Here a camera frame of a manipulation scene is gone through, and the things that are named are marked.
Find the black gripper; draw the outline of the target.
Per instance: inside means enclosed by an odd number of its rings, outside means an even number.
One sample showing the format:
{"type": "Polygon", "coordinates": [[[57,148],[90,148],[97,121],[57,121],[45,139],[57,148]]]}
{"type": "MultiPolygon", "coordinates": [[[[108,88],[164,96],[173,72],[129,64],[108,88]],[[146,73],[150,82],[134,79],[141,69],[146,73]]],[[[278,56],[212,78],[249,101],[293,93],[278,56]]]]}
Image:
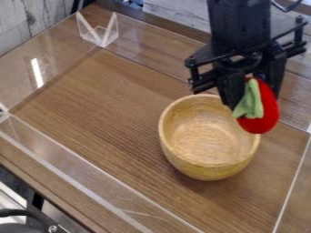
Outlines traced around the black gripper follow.
{"type": "Polygon", "coordinates": [[[278,96],[286,60],[304,52],[301,16],[280,21],[270,9],[286,14],[302,3],[276,0],[206,0],[210,38],[184,60],[197,94],[217,88],[222,104],[234,109],[244,96],[245,75],[254,74],[278,96]]]}

